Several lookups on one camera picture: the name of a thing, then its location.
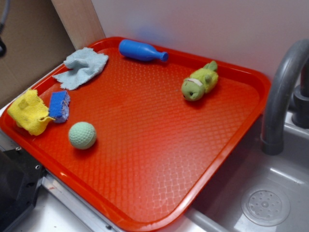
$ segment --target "gray faucet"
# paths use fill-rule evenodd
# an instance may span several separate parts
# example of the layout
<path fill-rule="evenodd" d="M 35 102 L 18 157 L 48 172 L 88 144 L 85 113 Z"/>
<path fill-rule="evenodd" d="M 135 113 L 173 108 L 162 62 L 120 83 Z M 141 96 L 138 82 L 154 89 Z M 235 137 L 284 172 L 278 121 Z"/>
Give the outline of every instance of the gray faucet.
<path fill-rule="evenodd" d="M 300 85 L 294 90 L 301 74 Z M 290 100 L 295 106 L 292 121 L 309 128 L 309 39 L 297 41 L 285 54 L 268 95 L 262 125 L 262 151 L 277 155 L 283 151 L 283 127 Z"/>

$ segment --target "green stuffed toy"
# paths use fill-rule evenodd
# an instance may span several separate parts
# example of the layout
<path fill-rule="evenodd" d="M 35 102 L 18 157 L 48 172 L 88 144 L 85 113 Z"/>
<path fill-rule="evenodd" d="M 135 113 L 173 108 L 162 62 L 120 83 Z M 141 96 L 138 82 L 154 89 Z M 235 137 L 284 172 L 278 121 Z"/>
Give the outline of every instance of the green stuffed toy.
<path fill-rule="evenodd" d="M 216 61 L 206 64 L 196 70 L 183 81 L 182 92 L 187 101 L 193 102 L 201 99 L 204 93 L 209 93 L 218 82 L 218 65 Z"/>

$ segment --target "drain cover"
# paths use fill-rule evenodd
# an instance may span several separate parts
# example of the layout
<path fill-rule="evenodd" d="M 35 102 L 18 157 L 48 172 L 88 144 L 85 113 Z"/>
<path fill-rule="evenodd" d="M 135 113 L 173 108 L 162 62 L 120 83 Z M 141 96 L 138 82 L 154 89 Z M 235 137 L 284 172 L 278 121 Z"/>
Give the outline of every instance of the drain cover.
<path fill-rule="evenodd" d="M 282 223 L 290 213 L 290 202 L 279 189 L 258 185 L 245 192 L 241 200 L 244 215 L 260 226 L 275 226 Z"/>

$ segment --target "towel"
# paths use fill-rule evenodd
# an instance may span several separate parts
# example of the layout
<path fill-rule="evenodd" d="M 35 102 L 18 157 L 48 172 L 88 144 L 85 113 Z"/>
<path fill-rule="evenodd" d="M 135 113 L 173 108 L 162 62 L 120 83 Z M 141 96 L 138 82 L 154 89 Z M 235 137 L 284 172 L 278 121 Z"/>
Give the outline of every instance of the towel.
<path fill-rule="evenodd" d="M 49 104 L 49 116 L 55 119 L 55 123 L 63 123 L 69 117 L 70 96 L 67 91 L 52 93 Z"/>
<path fill-rule="evenodd" d="M 49 117 L 48 107 L 38 96 L 38 91 L 28 89 L 8 108 L 8 114 L 19 127 L 26 129 L 31 135 L 43 133 L 53 118 Z"/>
<path fill-rule="evenodd" d="M 63 62 L 72 70 L 53 77 L 62 83 L 60 86 L 62 89 L 74 90 L 102 72 L 107 60 L 107 55 L 98 54 L 92 48 L 85 47 L 69 55 Z"/>

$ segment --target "sponge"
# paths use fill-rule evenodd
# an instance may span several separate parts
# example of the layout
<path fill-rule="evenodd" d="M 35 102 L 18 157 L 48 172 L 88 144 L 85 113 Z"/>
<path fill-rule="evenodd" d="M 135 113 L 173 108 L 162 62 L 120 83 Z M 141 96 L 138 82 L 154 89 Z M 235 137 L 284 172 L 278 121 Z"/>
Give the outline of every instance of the sponge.
<path fill-rule="evenodd" d="M 69 117 L 70 96 L 67 91 L 54 92 L 50 99 L 49 116 L 55 123 L 63 123 Z"/>

